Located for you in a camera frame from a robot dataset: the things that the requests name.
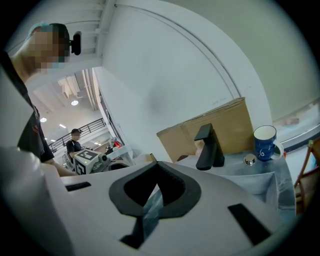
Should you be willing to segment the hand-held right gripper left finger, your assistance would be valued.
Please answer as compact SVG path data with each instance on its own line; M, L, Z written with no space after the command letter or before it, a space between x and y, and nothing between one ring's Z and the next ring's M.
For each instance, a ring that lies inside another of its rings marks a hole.
M139 221L121 214L109 196L110 186L117 180L138 171L148 170L156 162L136 166L134 172L101 172L60 178L69 189L63 195L63 221L71 235L76 256L162 256L158 239L134 248L121 239L131 236Z

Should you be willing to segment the brown cardboard sheet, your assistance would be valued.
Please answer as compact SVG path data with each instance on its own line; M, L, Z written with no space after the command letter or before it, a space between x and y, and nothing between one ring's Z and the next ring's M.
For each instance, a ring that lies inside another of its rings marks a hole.
M212 124L224 154L254 149L254 131L244 97L166 128L156 135L171 161L176 162L180 156L196 154L199 143L194 139L200 128L207 124Z

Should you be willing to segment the teal headband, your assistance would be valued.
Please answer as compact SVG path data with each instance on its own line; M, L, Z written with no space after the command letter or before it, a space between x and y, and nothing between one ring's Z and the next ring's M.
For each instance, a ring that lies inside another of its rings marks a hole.
M27 35L27 37L26 37L25 40L28 40L28 39L32 36L32 34L34 33L34 30L35 30L35 29L41 28L41 29L46 30L49 26L50 26L49 23L43 22L43 21L33 24L33 25L31 26L31 28L29 29L28 35Z

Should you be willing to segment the chrome drain knob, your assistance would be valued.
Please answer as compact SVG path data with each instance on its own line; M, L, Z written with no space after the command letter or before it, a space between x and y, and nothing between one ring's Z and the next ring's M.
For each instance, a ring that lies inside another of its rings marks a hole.
M254 154L249 153L249 154L244 156L243 162L246 165L252 166L253 164L255 164L257 162L257 158L256 158L256 156Z

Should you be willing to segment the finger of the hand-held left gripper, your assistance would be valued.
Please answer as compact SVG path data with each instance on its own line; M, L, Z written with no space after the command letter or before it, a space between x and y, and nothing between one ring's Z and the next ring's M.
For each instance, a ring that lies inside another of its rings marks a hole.
M108 165L107 170L109 172L133 173L137 170L137 167L129 162L119 160L112 161Z

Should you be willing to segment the person's left forearm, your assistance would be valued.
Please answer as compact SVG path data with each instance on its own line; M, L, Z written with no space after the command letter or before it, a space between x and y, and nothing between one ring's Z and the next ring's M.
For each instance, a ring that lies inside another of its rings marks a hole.
M66 169L61 164L57 163L53 158L43 162L43 164L48 164L48 165L54 166L60 177L77 176L77 174L75 172Z

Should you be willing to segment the blue patterned mug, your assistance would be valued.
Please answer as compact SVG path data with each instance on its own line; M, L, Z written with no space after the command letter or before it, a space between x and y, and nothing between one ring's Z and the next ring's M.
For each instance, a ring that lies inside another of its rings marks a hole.
M277 130L272 125L263 125L253 132L254 147L260 161L278 160L284 156L284 147L277 140Z

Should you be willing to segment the black metal railing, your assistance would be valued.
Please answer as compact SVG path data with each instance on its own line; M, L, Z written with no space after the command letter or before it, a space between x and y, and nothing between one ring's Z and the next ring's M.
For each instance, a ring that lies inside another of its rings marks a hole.
M80 137L84 138L98 130L104 129L106 127L106 123L104 122L103 118L97 119L93 122L90 122L80 128ZM61 138L57 139L56 141L52 141L48 144L49 148L53 153L57 152L58 150L64 149L66 147L66 143L71 140L71 133L68 133Z

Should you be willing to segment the person's black shirt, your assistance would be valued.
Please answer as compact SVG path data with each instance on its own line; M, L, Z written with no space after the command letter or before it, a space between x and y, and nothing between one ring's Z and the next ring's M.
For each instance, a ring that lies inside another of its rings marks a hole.
M54 158L51 152L41 127L40 113L38 109L33 105L28 95L28 90L17 74L14 66L6 52L0 53L0 64L4 68L4 71L8 75L14 87L19 91L21 96L32 107L33 114L28 120L22 135L18 142L18 147L21 150L28 151L37 156L42 163L52 160Z

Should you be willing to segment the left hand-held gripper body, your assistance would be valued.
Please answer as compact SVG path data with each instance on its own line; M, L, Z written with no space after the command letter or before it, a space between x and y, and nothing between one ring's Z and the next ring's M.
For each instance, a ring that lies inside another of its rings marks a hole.
M105 153L84 149L74 156L74 170L78 175L102 172L111 162Z

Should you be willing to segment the black faucet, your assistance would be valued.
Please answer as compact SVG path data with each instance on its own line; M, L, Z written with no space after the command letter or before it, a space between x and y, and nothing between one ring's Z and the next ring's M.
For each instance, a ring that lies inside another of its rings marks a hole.
M200 127L194 141L203 141L203 149L196 163L200 171L208 171L212 167L223 167L225 157L222 152L218 137L211 123Z

